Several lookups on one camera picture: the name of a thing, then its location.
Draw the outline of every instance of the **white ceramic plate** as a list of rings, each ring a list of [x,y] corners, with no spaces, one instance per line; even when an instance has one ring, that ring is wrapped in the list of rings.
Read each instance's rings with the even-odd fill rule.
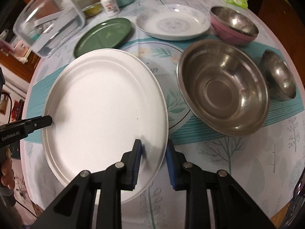
[[[121,160],[141,139],[138,183],[127,202],[151,183],[164,158],[167,108],[161,88],[138,58],[116,49],[86,53],[69,64],[47,97],[42,144],[53,173],[66,186],[80,171],[98,172]]]
[[[162,40],[189,40],[210,28],[208,16],[179,4],[149,8],[137,17],[136,24],[144,33]]]

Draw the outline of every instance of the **metal screw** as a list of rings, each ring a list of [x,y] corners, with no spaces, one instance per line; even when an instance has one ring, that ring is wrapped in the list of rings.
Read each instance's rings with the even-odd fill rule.
[[[193,166],[193,164],[190,163],[190,162],[185,162],[185,163],[183,164],[183,166],[184,166],[184,168],[191,168],[191,167]]]
[[[123,162],[117,162],[114,165],[115,167],[117,167],[118,169],[123,168],[124,167],[124,163]]]
[[[89,174],[90,174],[89,171],[83,170],[83,171],[80,173],[80,176],[81,176],[81,177],[86,177],[86,176],[88,176]]]
[[[221,176],[221,177],[226,177],[227,176],[227,172],[225,170],[220,170],[218,171],[218,175]]]

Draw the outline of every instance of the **small metal bowl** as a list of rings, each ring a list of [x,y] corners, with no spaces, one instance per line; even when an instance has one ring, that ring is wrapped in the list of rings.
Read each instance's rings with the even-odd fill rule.
[[[212,7],[210,18],[218,36],[230,44],[248,44],[259,33],[257,26],[249,18],[228,7]]]
[[[267,79],[271,98],[279,101],[295,98],[293,74],[279,55],[272,50],[266,50],[260,61],[260,69]]]
[[[246,136],[265,122],[270,99],[253,60],[219,40],[201,40],[182,53],[177,79],[192,112],[212,129]]]

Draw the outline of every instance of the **black cable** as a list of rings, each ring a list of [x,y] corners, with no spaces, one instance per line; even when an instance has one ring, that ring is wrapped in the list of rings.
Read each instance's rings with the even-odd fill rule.
[[[7,92],[5,92],[5,91],[2,91],[1,95],[2,95],[2,94],[3,94],[3,95],[7,95],[7,96],[9,97],[10,101],[11,101],[10,116],[9,116],[9,121],[8,121],[8,123],[9,123],[10,120],[11,120],[11,115],[12,115],[12,106],[13,106],[13,102],[12,102],[12,98],[11,98],[11,96],[10,96],[9,93],[7,93]]]
[[[29,211],[35,218],[38,218],[38,217],[37,217],[36,215],[34,215],[29,209],[27,209],[25,206],[23,206],[19,201],[16,200],[16,202],[17,202],[20,206],[24,207],[27,211]]]

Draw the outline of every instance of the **transparent storage box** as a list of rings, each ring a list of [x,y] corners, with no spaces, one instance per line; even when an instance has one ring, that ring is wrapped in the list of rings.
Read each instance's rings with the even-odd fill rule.
[[[47,57],[84,25],[84,13],[75,0],[31,0],[13,31],[34,53]]]

